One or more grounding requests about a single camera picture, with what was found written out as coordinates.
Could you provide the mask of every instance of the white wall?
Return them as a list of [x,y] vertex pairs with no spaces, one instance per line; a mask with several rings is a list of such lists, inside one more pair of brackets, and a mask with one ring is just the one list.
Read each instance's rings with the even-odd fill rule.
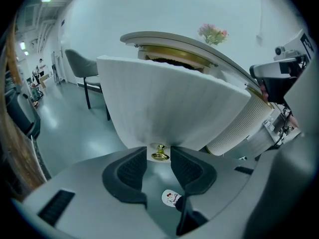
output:
[[28,68],[28,64],[25,59],[18,61],[17,63],[20,73],[20,77],[23,78],[23,81],[26,82],[27,78],[30,78],[30,72]]
[[42,58],[41,53],[33,53],[26,56],[26,62],[28,64],[28,69],[30,74],[32,74],[32,71],[35,70],[36,66],[39,65],[40,58]]
[[[46,43],[44,46],[44,49],[42,51],[43,54],[43,60],[47,64],[47,66],[52,71],[52,58],[51,53],[54,52],[55,56],[60,56],[60,45],[58,43],[58,25],[59,22],[57,21],[55,25],[50,30],[50,33],[47,36]],[[56,69],[58,72],[59,77],[65,79],[64,71],[61,68],[61,64],[59,64],[59,61],[55,60],[56,63]]]
[[274,48],[300,30],[284,0],[73,0],[69,7],[57,24],[65,19],[71,48],[89,59],[137,57],[136,48],[120,42],[129,32],[164,31],[198,39],[198,28],[210,23],[229,33],[227,42],[215,48],[248,71],[253,64],[272,61]]

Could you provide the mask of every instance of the ceiling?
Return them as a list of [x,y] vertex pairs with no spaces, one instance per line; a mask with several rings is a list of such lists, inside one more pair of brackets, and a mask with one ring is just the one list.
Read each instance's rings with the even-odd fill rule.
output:
[[52,26],[55,24],[59,11],[69,0],[25,0],[17,13],[16,19],[16,54],[18,60],[25,58],[19,43],[25,42],[29,54],[40,53]]

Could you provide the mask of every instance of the black chair leg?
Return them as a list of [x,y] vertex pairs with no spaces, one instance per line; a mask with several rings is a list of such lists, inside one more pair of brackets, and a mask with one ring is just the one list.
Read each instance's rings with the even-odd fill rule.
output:
[[106,107],[106,116],[108,118],[108,121],[111,120],[111,116],[110,116],[110,113],[109,113],[109,109],[108,109],[108,106],[105,104],[105,107]]
[[108,121],[109,121],[109,120],[111,120],[111,116],[110,116],[109,109],[108,109],[106,104],[105,104],[105,107],[106,107],[106,116],[107,116]]
[[83,78],[83,82],[84,82],[84,91],[85,91],[86,103],[88,105],[88,108],[90,109],[91,105],[90,105],[90,100],[89,100],[88,86],[86,85],[85,78]]

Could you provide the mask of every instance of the person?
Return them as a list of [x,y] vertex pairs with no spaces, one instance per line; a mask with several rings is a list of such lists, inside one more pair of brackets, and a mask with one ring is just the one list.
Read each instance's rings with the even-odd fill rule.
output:
[[42,77],[42,76],[44,75],[44,69],[47,67],[47,66],[44,64],[42,58],[39,59],[39,65],[38,65],[38,67],[39,67],[39,74],[40,74],[40,76]]
[[32,81],[34,81],[34,78],[35,78],[37,84],[39,85],[40,81],[39,81],[39,68],[38,68],[38,66],[36,66],[35,70],[32,71],[32,77],[33,77]]

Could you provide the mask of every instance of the gray chair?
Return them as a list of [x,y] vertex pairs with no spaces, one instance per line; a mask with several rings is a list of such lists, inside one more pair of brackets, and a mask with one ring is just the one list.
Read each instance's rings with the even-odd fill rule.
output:
[[[96,61],[86,59],[72,49],[66,49],[65,55],[69,61],[74,75],[78,78],[83,78],[86,103],[88,105],[88,108],[90,109],[91,105],[89,100],[87,84],[98,86],[102,92]],[[110,120],[111,118],[107,106],[106,112],[108,120]]]

